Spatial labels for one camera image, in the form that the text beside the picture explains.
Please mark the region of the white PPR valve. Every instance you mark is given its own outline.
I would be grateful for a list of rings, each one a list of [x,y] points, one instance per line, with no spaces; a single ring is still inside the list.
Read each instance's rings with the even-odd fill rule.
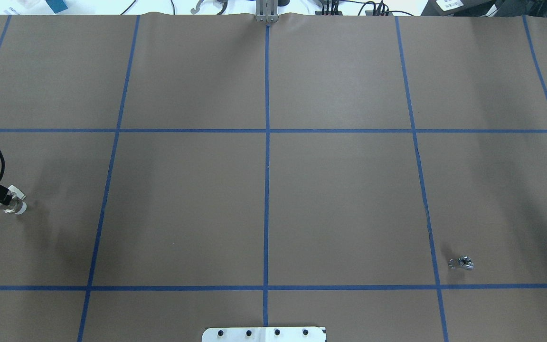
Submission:
[[[10,197],[9,204],[0,203],[0,210],[17,216],[24,214],[28,209],[28,205],[24,201],[26,199],[25,193],[15,185],[9,185],[7,189],[7,194]]]

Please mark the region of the aluminium frame post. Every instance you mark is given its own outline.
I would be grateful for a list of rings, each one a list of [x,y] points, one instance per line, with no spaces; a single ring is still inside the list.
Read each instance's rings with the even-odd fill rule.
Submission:
[[[278,0],[255,0],[255,21],[273,24],[279,20]]]

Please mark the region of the metal pipe fitting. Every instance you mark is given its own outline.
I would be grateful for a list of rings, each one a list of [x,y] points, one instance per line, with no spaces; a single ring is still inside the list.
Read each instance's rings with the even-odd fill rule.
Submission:
[[[462,270],[473,270],[475,264],[469,256],[459,256],[457,258],[452,258],[448,260],[448,267],[452,270],[462,269]]]

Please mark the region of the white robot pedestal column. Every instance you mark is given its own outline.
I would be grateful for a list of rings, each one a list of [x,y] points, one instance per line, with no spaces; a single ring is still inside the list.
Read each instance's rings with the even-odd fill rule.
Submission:
[[[202,342],[326,342],[323,327],[215,327],[206,329]]]

